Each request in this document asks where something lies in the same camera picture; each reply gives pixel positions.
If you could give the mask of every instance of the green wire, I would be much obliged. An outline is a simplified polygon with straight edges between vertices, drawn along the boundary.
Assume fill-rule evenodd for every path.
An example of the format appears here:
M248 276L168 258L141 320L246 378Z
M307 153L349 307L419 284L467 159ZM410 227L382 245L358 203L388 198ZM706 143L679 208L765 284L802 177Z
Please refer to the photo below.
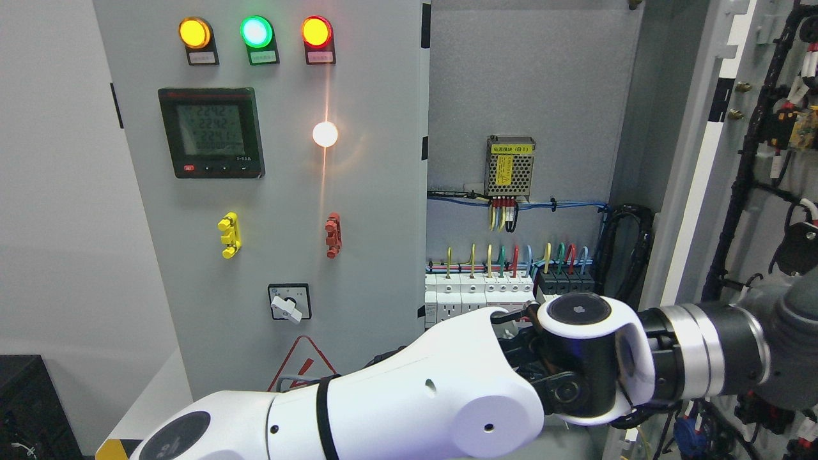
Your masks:
M565 243L560 243L557 247L557 274L562 274L563 258L565 257Z
M503 277L503 271L506 268L506 247L500 246L500 254L497 256L497 263L500 265L500 277Z

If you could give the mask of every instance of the lcd display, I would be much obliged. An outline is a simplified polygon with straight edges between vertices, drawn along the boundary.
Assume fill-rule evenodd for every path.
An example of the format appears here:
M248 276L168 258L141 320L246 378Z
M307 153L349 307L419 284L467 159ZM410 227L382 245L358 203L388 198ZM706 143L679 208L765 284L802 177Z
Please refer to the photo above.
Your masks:
M239 106L176 106L185 155L244 156Z

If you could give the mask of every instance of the yellow label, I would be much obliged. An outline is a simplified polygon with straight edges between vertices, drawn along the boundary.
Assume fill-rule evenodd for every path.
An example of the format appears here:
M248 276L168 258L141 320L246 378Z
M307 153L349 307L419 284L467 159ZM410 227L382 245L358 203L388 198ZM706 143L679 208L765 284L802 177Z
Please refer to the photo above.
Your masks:
M492 153L506 155L531 155L531 144L492 144Z
M511 173L514 170L513 155L497 156L497 176L494 182L497 185L511 185Z

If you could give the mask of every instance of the yellow terminal connector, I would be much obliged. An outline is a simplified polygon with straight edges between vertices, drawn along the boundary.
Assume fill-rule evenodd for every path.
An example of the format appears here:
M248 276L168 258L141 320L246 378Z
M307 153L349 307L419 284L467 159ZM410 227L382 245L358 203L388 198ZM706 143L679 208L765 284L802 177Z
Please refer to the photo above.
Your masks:
M230 259L241 249L241 233L239 233L239 216L229 212L218 221L218 229L222 232L221 242L225 246L222 257Z

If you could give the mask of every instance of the yellow black hazard stripe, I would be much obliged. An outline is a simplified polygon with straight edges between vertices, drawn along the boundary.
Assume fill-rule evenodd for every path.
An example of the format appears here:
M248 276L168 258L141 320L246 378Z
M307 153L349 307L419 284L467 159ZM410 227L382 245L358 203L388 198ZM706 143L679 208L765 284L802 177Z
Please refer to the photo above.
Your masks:
M141 440L106 440L97 450L96 460L128 460Z

